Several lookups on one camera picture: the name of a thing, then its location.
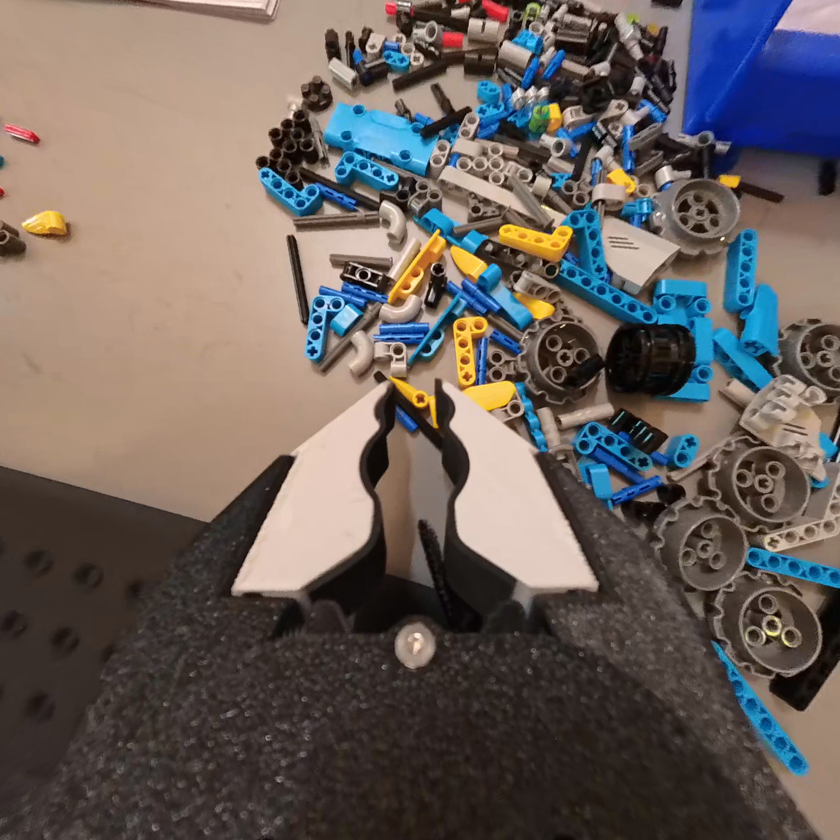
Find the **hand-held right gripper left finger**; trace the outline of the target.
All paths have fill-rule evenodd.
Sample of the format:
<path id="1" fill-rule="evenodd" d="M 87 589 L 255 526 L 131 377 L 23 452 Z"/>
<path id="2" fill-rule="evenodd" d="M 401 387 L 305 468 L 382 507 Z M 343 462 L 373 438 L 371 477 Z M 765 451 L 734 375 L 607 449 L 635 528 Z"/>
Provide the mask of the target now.
<path id="1" fill-rule="evenodd" d="M 286 472 L 231 595 L 332 601 L 355 613 L 379 587 L 386 546 L 376 485 L 389 466 L 395 388 L 381 383 L 281 460 Z"/>

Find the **yellow pointed toy brick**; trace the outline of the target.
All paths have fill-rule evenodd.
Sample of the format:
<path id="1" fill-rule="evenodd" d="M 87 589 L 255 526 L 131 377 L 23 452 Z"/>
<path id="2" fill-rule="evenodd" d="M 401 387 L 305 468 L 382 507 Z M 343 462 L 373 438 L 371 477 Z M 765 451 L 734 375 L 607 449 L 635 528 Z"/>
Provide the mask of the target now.
<path id="1" fill-rule="evenodd" d="M 436 397 L 417 389 L 407 383 L 406 380 L 390 376 L 388 377 L 399 393 L 407 399 L 415 413 L 426 413 L 426 420 L 432 428 L 438 429 Z"/>

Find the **pile of toy bricks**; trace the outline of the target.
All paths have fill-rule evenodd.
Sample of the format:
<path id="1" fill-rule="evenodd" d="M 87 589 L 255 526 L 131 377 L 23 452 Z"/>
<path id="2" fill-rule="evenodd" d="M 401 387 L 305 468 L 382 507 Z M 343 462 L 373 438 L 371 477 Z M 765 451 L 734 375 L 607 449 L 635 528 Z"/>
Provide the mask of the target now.
<path id="1" fill-rule="evenodd" d="M 332 255 L 308 298 L 287 237 L 306 358 L 407 381 L 453 337 L 456 384 L 608 510 L 642 522 L 688 593 L 741 709 L 793 774 L 808 763 L 745 679 L 792 708 L 838 663 L 838 323 L 781 327 L 758 278 L 731 145 L 666 130 L 667 27 L 589 2 L 389 2 L 397 32 L 324 32 L 356 95 L 432 80 L 439 119 L 333 102 L 313 77 L 255 160 L 304 230 L 383 227 L 396 258 Z M 439 445 L 399 391 L 396 416 Z"/>

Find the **white instruction booklet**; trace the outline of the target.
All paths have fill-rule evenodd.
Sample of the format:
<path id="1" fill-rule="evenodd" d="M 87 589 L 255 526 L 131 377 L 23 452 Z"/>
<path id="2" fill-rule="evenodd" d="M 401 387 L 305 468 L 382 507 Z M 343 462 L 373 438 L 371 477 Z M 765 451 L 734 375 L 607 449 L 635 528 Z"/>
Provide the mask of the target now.
<path id="1" fill-rule="evenodd" d="M 208 16 L 267 23 L 276 17 L 279 1 L 144 1 L 144 3 Z"/>

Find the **blue plastic bin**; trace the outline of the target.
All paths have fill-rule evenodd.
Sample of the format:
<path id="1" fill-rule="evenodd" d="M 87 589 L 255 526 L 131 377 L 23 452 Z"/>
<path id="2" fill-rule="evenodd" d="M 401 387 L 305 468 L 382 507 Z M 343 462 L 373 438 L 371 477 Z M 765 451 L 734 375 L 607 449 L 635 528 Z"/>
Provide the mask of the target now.
<path id="1" fill-rule="evenodd" d="M 692 3 L 683 129 L 839 155 L 839 2 Z"/>

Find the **black dimpled pad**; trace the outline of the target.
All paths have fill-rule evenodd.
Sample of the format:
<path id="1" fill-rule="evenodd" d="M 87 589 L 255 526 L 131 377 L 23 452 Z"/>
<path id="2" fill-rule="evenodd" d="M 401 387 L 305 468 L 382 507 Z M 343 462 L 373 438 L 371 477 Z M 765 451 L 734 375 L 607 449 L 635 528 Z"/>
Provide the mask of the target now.
<path id="1" fill-rule="evenodd" d="M 1 469 L 2 816 L 47 781 L 195 520 Z"/>

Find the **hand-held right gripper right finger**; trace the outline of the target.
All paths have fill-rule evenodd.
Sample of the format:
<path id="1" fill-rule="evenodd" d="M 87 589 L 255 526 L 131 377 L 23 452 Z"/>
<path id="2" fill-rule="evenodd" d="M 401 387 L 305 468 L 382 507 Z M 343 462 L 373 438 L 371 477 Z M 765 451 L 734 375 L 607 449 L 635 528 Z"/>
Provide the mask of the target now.
<path id="1" fill-rule="evenodd" d="M 488 618 L 508 603 L 529 616 L 540 597 L 599 592 L 543 456 L 456 386 L 438 379 L 435 396 L 450 485 L 444 571 L 458 598 Z"/>

